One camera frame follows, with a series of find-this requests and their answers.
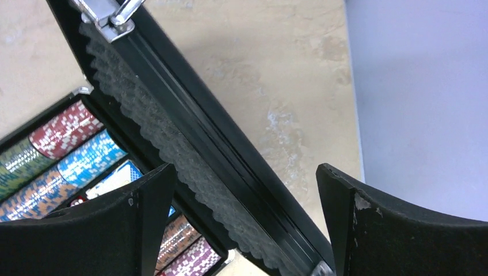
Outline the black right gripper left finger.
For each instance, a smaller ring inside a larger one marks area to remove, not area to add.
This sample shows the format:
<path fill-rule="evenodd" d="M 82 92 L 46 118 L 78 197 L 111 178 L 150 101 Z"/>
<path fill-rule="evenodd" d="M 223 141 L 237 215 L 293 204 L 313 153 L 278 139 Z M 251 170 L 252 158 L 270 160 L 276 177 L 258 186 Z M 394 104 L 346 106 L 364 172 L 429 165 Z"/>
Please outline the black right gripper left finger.
<path fill-rule="evenodd" d="M 2 275 L 153 275 L 177 184 L 172 164 L 42 219 L 1 224 Z"/>

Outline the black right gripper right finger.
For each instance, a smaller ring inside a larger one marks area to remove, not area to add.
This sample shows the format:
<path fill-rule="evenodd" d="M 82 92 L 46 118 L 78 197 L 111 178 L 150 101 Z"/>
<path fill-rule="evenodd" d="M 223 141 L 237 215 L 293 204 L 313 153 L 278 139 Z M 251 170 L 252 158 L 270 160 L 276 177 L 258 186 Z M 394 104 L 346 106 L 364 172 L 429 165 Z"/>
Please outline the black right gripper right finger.
<path fill-rule="evenodd" d="M 487 223 L 426 209 L 330 164 L 316 170 L 336 275 L 486 275 Z"/>

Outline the black aluminium poker case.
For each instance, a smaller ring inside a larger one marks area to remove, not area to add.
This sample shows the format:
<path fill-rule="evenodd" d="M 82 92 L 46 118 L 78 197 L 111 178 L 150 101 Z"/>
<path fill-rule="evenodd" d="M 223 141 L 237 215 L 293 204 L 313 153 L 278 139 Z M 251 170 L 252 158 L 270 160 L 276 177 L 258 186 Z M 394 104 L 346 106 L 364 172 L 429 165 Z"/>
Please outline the black aluminium poker case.
<path fill-rule="evenodd" d="M 86 96 L 143 166 L 172 164 L 173 203 L 189 194 L 191 217 L 218 246 L 235 243 L 271 275 L 336 275 L 330 242 L 197 76 L 145 8 L 117 33 L 120 1 L 45 1 L 81 70 Z"/>

